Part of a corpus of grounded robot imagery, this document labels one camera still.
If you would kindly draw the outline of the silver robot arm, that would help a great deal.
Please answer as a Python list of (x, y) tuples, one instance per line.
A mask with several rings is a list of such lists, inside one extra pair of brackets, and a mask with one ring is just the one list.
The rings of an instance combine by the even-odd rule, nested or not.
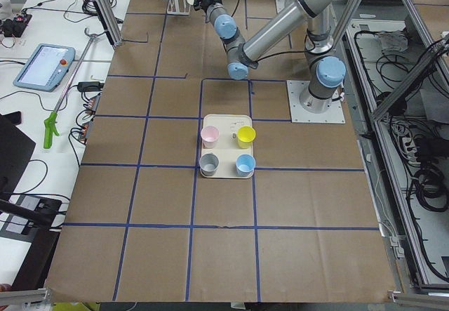
[(284, 8), (252, 38), (245, 40), (222, 0), (194, 0), (220, 37), (227, 54), (227, 70), (234, 80), (248, 77), (256, 69), (262, 54), (289, 35), (305, 21), (323, 14), (332, 0), (286, 0)]

